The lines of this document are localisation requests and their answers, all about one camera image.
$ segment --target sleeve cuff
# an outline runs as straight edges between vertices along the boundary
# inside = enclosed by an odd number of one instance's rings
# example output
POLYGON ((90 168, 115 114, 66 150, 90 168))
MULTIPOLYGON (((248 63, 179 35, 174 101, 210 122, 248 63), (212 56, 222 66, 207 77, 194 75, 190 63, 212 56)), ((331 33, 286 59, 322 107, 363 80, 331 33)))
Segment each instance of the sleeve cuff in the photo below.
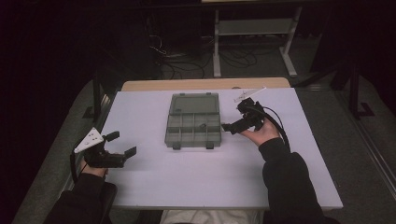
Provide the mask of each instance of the sleeve cuff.
POLYGON ((262 154, 262 158, 265 161, 269 161, 272 159, 275 159, 277 157, 281 157, 284 155, 289 154, 290 152, 285 146, 285 143, 283 142, 283 139, 278 137, 278 138, 273 138, 270 139, 264 143, 262 143, 259 146, 259 151, 262 154))
POLYGON ((97 175, 81 174, 73 187, 73 192, 89 197, 99 197, 105 180, 97 175))

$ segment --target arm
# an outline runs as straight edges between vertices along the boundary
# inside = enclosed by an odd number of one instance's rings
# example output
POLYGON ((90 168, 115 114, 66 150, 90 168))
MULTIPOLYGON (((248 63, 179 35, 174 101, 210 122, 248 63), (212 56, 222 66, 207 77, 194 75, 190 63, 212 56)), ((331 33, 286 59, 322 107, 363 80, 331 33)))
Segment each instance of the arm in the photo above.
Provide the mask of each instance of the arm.
POLYGON ((105 173, 106 169, 86 166, 73 189, 62 193, 44 223, 99 223, 102 217, 99 196, 105 173))
POLYGON ((262 177, 275 223, 322 223, 323 213, 304 159, 290 153, 268 120, 257 132, 244 131, 266 161, 262 177))

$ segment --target white tabletop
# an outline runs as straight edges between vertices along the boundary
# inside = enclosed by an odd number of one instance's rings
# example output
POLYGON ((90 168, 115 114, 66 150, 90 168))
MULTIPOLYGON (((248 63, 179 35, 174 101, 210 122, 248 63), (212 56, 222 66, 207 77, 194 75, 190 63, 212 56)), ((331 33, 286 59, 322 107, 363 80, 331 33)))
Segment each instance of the white tabletop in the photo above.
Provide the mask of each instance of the white tabletop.
MULTIPOLYGON (((193 91, 121 91, 111 107, 102 134, 120 131, 120 138, 106 143, 110 153, 137 146, 125 167, 110 169, 106 181, 118 186, 115 206, 158 209, 251 209, 269 207, 262 180, 262 159, 245 137, 221 134, 221 146, 173 150, 164 142, 173 93, 193 91)), ((241 119, 233 101, 242 90, 212 90, 219 94, 220 119, 241 119)), ((267 89, 252 99, 281 117, 292 151, 305 159, 323 209, 343 205, 292 88, 267 89)))

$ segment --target hand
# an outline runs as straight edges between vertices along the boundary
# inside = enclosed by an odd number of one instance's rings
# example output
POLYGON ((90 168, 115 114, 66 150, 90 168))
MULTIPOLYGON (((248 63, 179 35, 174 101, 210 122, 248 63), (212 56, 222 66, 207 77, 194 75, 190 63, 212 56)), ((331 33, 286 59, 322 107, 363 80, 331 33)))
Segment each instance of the hand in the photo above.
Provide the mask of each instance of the hand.
POLYGON ((81 171, 83 174, 97 175, 99 177, 103 177, 108 173, 107 168, 93 168, 84 160, 81 160, 81 169, 83 169, 81 171))
POLYGON ((273 138, 278 138, 280 136, 275 125, 269 119, 264 120, 264 124, 262 125, 262 128, 259 129, 258 131, 252 132, 249 130, 245 130, 240 134, 250 139, 258 147, 264 142, 273 138))

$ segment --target black sleeve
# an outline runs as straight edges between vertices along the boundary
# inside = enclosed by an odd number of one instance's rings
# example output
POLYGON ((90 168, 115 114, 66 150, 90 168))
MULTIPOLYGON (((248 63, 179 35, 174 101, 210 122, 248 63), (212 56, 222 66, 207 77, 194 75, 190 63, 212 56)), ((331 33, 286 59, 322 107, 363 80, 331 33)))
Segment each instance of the black sleeve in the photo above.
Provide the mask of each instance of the black sleeve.
POLYGON ((275 223, 323 223, 304 159, 290 153, 281 138, 263 143, 259 151, 266 161, 262 178, 275 223))
POLYGON ((96 175, 81 174, 71 191, 64 191, 45 224, 93 224, 102 217, 100 192, 105 180, 96 175))

